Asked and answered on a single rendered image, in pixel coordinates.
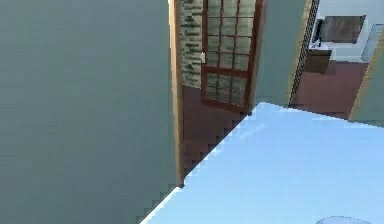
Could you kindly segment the black lattice room door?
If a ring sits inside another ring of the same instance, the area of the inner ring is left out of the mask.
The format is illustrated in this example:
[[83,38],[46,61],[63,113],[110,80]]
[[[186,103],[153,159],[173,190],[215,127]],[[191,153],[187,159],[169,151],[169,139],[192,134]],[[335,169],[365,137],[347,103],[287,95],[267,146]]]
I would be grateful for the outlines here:
[[312,37],[312,31],[319,8],[319,2],[320,0],[305,0],[301,26],[296,40],[295,59],[288,79],[287,105],[289,107],[292,106],[295,95],[299,89],[300,79],[309,49],[309,42]]

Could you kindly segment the red glass-paned room door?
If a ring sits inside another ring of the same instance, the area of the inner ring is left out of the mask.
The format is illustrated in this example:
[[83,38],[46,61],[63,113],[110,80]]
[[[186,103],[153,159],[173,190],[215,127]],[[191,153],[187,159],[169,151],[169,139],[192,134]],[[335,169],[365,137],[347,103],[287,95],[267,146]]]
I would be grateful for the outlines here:
[[231,112],[250,110],[257,36],[266,0],[203,0],[201,100]]

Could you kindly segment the dark brown sink cabinet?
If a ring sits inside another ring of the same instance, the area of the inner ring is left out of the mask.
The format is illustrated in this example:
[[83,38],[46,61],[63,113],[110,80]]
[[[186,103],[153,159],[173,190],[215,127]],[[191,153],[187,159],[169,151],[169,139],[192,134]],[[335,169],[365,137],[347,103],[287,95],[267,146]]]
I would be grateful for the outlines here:
[[325,74],[329,65],[332,51],[329,49],[309,49],[304,66],[305,72]]

